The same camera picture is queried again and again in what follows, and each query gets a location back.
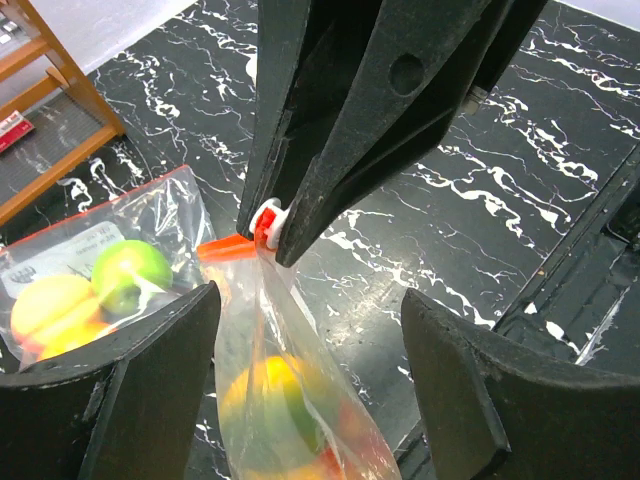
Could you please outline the clear zip bag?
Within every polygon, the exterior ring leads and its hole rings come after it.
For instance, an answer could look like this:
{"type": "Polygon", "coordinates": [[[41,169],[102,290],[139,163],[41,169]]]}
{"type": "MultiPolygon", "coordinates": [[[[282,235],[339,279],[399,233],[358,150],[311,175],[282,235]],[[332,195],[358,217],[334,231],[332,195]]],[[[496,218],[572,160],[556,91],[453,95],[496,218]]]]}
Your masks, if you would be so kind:
{"type": "Polygon", "coordinates": [[[1,250],[1,370],[129,326],[203,284],[214,230],[183,166],[1,250]]]}
{"type": "Polygon", "coordinates": [[[234,479],[397,479],[394,456],[275,254],[289,213],[276,198],[240,234],[198,247],[221,313],[214,374],[234,479]]]}

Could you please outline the wooden orange shelf rack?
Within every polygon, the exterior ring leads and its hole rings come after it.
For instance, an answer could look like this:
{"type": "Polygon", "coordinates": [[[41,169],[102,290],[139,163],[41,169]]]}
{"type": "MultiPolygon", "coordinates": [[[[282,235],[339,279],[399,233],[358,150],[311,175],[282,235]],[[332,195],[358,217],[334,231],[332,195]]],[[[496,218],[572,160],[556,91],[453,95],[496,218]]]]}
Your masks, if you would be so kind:
{"type": "Polygon", "coordinates": [[[3,1],[1,19],[21,32],[1,53],[1,80],[45,57],[44,76],[1,104],[1,121],[19,111],[34,130],[1,152],[1,223],[6,224],[56,181],[125,134],[98,93],[29,1],[3,1]]]}

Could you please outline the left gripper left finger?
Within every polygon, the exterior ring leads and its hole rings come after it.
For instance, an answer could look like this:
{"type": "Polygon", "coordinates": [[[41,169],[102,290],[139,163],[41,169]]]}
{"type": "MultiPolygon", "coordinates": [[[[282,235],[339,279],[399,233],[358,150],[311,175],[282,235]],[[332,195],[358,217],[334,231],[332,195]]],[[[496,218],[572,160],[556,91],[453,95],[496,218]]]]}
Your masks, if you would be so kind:
{"type": "Polygon", "coordinates": [[[93,343],[2,374],[2,478],[183,478],[220,310],[217,285],[201,285],[93,343]]]}

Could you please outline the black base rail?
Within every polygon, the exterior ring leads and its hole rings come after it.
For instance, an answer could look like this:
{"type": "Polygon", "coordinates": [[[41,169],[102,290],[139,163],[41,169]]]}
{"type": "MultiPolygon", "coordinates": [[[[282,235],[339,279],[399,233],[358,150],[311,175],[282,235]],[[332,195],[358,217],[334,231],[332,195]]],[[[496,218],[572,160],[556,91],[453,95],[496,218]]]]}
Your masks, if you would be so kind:
{"type": "Polygon", "coordinates": [[[579,366],[639,373],[639,151],[581,214],[495,332],[579,366]]]}

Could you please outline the red small box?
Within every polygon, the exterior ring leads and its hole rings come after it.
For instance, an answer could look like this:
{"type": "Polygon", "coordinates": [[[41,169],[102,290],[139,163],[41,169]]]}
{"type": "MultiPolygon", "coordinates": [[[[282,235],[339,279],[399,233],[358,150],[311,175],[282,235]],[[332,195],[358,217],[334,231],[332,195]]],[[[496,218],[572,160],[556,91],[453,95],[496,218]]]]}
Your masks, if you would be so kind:
{"type": "Polygon", "coordinates": [[[34,125],[19,111],[12,112],[0,123],[0,152],[6,151],[34,130],[34,125]]]}

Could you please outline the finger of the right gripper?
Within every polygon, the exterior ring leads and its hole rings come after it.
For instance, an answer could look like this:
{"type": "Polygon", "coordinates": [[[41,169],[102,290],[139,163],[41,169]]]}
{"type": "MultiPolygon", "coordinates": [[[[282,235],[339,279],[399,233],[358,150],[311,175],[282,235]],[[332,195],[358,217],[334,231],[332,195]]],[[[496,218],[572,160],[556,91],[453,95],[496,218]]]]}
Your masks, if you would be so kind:
{"type": "Polygon", "coordinates": [[[384,1],[261,1],[256,116],[237,228],[269,198],[289,212],[351,87],[384,1]]]}

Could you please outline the green lime fruit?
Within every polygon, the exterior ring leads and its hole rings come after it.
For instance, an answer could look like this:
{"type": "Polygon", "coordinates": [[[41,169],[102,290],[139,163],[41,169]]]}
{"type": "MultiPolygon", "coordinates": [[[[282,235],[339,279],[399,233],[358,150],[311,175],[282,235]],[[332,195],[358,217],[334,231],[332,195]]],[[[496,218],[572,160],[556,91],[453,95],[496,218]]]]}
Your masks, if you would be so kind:
{"type": "Polygon", "coordinates": [[[141,240],[110,245],[96,259],[91,285],[101,305],[113,314],[129,315],[139,308],[140,296],[172,287],[171,265],[159,249],[141,240]]]}

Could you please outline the red cherry tomato bunch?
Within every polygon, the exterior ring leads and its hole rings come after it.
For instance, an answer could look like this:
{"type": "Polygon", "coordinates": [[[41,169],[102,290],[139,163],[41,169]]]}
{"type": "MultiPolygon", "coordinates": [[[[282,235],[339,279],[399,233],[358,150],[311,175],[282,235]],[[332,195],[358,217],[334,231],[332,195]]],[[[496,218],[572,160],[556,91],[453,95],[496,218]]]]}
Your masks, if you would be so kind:
{"type": "Polygon", "coordinates": [[[391,451],[362,404],[342,401],[338,424],[318,456],[318,479],[399,479],[391,451]]]}

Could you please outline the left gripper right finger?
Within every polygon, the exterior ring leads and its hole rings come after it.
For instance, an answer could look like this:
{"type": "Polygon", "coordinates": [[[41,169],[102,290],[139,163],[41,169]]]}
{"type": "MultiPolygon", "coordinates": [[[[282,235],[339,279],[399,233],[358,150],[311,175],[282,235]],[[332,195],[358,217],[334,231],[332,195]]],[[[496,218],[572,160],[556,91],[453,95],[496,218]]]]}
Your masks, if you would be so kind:
{"type": "Polygon", "coordinates": [[[638,377],[539,354],[415,289],[401,327],[437,478],[638,478],[638,377]]]}

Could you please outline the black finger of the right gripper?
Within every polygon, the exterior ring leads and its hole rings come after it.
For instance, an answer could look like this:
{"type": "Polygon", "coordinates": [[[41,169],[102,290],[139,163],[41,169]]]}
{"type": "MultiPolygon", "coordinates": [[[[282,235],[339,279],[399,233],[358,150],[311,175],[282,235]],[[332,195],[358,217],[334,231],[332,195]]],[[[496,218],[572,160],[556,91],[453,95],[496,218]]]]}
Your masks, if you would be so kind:
{"type": "Polygon", "coordinates": [[[328,138],[292,198],[277,262],[428,153],[463,103],[510,1],[384,1],[328,138]]]}

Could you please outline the orange fruit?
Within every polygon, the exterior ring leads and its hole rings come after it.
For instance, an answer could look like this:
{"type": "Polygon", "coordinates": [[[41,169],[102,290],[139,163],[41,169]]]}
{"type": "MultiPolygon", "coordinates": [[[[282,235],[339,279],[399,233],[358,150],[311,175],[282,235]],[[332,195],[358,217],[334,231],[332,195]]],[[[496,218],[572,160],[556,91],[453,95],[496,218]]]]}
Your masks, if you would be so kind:
{"type": "Polygon", "coordinates": [[[39,279],[17,297],[10,316],[13,339],[25,363],[75,350],[116,330],[91,282],[71,274],[39,279]]]}

